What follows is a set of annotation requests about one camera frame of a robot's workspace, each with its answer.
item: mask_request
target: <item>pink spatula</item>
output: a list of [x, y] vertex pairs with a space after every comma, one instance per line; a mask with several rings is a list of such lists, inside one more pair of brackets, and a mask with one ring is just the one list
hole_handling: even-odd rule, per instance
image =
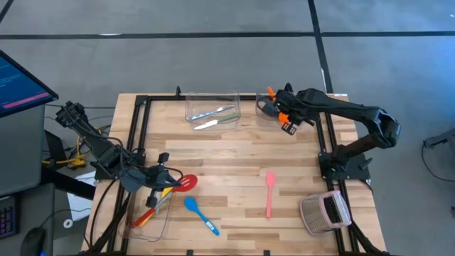
[[275, 174], [271, 171], [268, 171], [265, 176], [265, 181], [267, 182], [267, 186], [269, 187], [269, 195], [267, 196], [267, 211], [265, 213], [265, 218], [267, 220], [270, 220], [271, 218], [270, 215], [272, 213], [272, 188], [276, 180], [277, 177], [275, 176]]

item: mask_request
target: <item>spoon head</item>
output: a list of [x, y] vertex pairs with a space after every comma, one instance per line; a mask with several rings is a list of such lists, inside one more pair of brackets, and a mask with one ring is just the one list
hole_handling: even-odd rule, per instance
[[268, 171], [265, 176], [265, 181], [267, 182], [267, 185], [269, 187], [272, 187], [275, 184], [275, 181], [277, 181], [275, 173], [273, 173], [272, 171]]
[[198, 211], [198, 204], [192, 197], [185, 198], [185, 207], [191, 211]]

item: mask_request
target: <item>yellow cable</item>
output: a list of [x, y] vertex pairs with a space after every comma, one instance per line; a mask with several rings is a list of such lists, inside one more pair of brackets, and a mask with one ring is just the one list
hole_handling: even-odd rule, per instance
[[[64, 160], [64, 161], [56, 161], [55, 164], [69, 164], [73, 161], [76, 161], [76, 160], [81, 160], [86, 154], [80, 154], [80, 147], [79, 147], [79, 139], [80, 137], [77, 136], [77, 139], [76, 139], [76, 152], [77, 152], [77, 156], [73, 159], [68, 159], [68, 160]], [[50, 164], [50, 161], [46, 161], [46, 160], [42, 160], [41, 163], [43, 164]]]

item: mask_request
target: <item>keyboard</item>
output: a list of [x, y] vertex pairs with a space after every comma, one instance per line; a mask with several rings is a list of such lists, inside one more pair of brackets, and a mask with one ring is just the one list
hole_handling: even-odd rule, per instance
[[18, 233], [18, 199], [15, 196], [0, 198], [0, 239]]

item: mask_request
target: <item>blue spoon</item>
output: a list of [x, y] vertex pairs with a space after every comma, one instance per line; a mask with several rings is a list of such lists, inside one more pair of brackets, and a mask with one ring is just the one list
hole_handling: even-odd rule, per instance
[[199, 217], [205, 222], [205, 224], [212, 230], [212, 232], [215, 235], [220, 235], [220, 232], [218, 229], [215, 228], [215, 226], [202, 214], [200, 213], [198, 209], [198, 204], [196, 203], [196, 200], [192, 197], [187, 197], [185, 198], [185, 207], [199, 215]]

